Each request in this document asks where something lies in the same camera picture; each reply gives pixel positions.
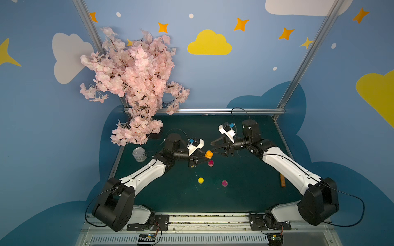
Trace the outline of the orange paint jar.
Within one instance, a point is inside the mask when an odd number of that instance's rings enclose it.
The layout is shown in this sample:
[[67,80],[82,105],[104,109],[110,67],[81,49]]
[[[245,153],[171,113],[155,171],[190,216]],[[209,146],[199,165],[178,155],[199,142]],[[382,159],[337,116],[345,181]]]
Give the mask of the orange paint jar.
[[207,159],[212,159],[212,157],[213,157],[213,152],[208,150],[208,151],[205,153],[205,157],[206,157]]

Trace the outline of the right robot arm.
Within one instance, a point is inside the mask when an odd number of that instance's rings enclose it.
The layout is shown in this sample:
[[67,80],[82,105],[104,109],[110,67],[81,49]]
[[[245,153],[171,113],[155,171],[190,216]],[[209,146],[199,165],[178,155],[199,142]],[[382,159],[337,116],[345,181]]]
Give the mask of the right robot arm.
[[264,213],[265,226],[277,230],[283,223],[305,221],[318,226],[339,210],[337,185],[331,178],[321,178],[292,160],[277,145],[263,139],[255,120],[242,122],[243,137],[237,137],[234,123],[219,125],[222,134],[211,142],[214,150],[224,149],[223,156],[247,149],[290,181],[302,195],[300,201],[276,205]]

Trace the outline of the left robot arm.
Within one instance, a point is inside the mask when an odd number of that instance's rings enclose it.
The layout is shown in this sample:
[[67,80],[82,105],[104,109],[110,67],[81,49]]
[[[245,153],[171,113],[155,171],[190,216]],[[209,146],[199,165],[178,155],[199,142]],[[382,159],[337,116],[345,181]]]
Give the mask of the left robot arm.
[[147,165],[121,179],[113,177],[107,180],[102,192],[93,199],[95,205],[92,216],[102,222],[103,227],[115,232],[132,224],[140,226],[142,230],[152,229],[157,225],[155,211],[147,206],[135,205],[135,197],[151,182],[167,173],[176,161],[187,161],[190,167],[205,161],[203,147],[202,139],[190,138],[184,141],[179,134],[169,134],[164,140],[164,147]]

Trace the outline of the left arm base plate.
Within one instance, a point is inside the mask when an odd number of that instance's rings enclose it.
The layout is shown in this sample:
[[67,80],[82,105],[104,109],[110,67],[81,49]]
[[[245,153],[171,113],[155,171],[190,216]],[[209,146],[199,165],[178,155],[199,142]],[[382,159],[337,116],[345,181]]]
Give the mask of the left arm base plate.
[[168,231],[169,227],[169,215],[168,214],[156,214],[154,217],[151,216],[145,224],[128,224],[127,231]]

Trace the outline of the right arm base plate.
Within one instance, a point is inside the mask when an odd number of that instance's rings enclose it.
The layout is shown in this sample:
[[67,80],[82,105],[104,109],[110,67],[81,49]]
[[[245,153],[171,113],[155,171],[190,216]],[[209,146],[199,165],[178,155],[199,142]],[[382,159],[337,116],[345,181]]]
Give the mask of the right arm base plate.
[[252,231],[290,231],[289,221],[277,222],[271,214],[258,214],[251,212],[247,215]]

